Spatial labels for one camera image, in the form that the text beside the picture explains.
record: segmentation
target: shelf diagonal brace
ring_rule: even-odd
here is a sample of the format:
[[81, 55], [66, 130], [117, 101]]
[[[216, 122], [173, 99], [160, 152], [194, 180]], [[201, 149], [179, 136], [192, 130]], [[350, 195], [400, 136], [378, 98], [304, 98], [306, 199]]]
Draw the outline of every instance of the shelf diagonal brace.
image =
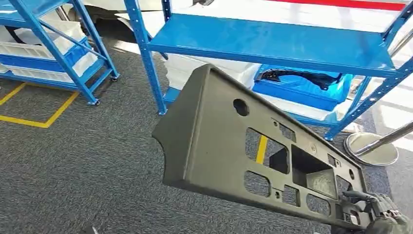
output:
[[69, 40], [69, 41], [73, 42], [74, 44], [76, 44], [76, 45], [78, 45], [78, 46], [82, 47], [83, 49], [85, 49], [85, 50], [87, 50], [87, 51], [91, 52], [92, 54], [94, 54], [94, 55], [96, 55], [96, 56], [98, 56], [98, 57], [102, 58], [102, 59], [103, 59], [103, 60], [105, 60], [105, 61], [107, 61], [107, 60], [108, 60], [106, 57], [104, 57], [104, 56], [103, 56], [103, 55], [101, 55], [100, 53], [98, 53], [98, 52], [94, 51], [93, 49], [91, 49], [91, 48], [89, 48], [89, 47], [87, 47], [87, 46], [83, 45], [83, 44], [82, 44], [82, 43], [80, 43], [79, 41], [77, 41], [77, 40], [75, 40], [75, 39], [71, 38], [70, 36], [68, 36], [68, 35], [64, 34], [63, 32], [61, 32], [61, 31], [59, 31], [59, 30], [55, 29], [53, 26], [51, 26], [50, 24], [48, 24], [48, 23], [46, 23], [46, 22], [42, 21], [41, 19], [39, 20], [39, 22], [40, 22], [40, 24], [41, 24], [41, 25], [43, 25], [43, 26], [44, 26], [44, 27], [46, 27], [47, 29], [52, 30], [53, 32], [57, 33], [59, 36], [61, 36], [61, 37], [65, 38], [66, 40]]

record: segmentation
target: black glove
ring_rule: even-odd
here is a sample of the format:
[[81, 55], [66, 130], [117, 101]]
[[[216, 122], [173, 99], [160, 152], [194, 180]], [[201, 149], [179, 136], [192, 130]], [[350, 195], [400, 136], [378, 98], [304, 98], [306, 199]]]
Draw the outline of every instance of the black glove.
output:
[[[343, 194], [352, 203], [366, 202], [365, 212], [373, 210], [376, 219], [369, 224], [365, 234], [413, 234], [412, 221], [398, 211], [395, 203], [383, 194], [365, 194], [357, 191], [345, 191]], [[349, 231], [331, 227], [332, 234], [361, 234], [364, 231]]]

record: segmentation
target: mounting hole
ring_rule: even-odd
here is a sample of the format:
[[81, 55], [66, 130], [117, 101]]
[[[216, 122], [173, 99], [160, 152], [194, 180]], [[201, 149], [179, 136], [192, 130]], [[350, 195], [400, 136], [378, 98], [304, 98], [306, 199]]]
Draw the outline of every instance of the mounting hole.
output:
[[249, 108], [246, 105], [244, 100], [241, 99], [235, 99], [232, 104], [234, 105], [235, 110], [237, 113], [241, 116], [247, 116], [249, 115]]
[[354, 179], [354, 173], [353, 173], [353, 170], [349, 169], [349, 174], [350, 174], [350, 178], [351, 178], [351, 179]]

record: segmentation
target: yellow tape line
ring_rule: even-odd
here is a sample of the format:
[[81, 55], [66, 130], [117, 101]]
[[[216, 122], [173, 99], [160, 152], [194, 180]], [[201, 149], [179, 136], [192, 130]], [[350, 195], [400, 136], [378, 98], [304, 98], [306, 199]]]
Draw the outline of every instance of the yellow tape line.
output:
[[50, 119], [45, 123], [47, 127], [50, 127], [53, 122], [56, 121], [57, 118], [69, 107], [69, 105], [75, 100], [75, 98], [79, 96], [79, 92], [74, 92], [69, 99], [65, 101], [65, 103], [50, 117]]
[[4, 96], [3, 99], [0, 100], [0, 106], [7, 102], [9, 99], [11, 99], [12, 96], [16, 95], [20, 90], [22, 90], [26, 86], [26, 84], [27, 83], [23, 83], [17, 86], [17, 88], [15, 88], [13, 91], [9, 92], [6, 96]]
[[[7, 94], [3, 99], [0, 100], [0, 105], [4, 104], [7, 102], [12, 96], [16, 95], [20, 90], [22, 90], [26, 85], [31, 85], [31, 86], [37, 86], [39, 85], [32, 85], [29, 83], [23, 83], [19, 85], [16, 89], [11, 91], [9, 94]], [[14, 118], [14, 117], [8, 117], [8, 116], [0, 116], [0, 120], [11, 122], [11, 123], [18, 123], [18, 124], [24, 124], [24, 125], [29, 125], [33, 127], [39, 127], [39, 128], [48, 128], [50, 127], [57, 118], [69, 107], [69, 105], [76, 99], [76, 97], [79, 95], [79, 92], [74, 92], [69, 99], [65, 101], [65, 103], [50, 117], [45, 123], [42, 122], [36, 122], [36, 121], [30, 121], [30, 120], [25, 120], [21, 118]]]
[[260, 143], [258, 144], [258, 152], [255, 161], [259, 164], [264, 163], [265, 158], [265, 150], [267, 148], [268, 138], [266, 136], [261, 135]]
[[49, 126], [46, 126], [45, 123], [34, 122], [34, 121], [30, 121], [30, 120], [7, 117], [7, 116], [0, 116], [0, 120], [7, 121], [7, 122], [12, 122], [12, 123], [30, 125], [30, 126], [39, 127], [39, 128], [48, 128], [49, 127]]

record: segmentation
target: chrome pole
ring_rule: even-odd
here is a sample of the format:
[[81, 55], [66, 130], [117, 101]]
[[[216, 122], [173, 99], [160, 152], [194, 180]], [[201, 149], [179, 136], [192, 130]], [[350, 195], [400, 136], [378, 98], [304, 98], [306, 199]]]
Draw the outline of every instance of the chrome pole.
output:
[[357, 161], [369, 166], [387, 166], [399, 157], [392, 144], [413, 131], [413, 121], [381, 137], [373, 133], [353, 133], [344, 142], [344, 148]]
[[401, 48], [403, 48], [411, 39], [413, 38], [413, 29], [411, 29], [408, 34], [406, 34], [402, 40], [400, 40], [396, 45], [389, 49], [390, 57], [397, 54]]

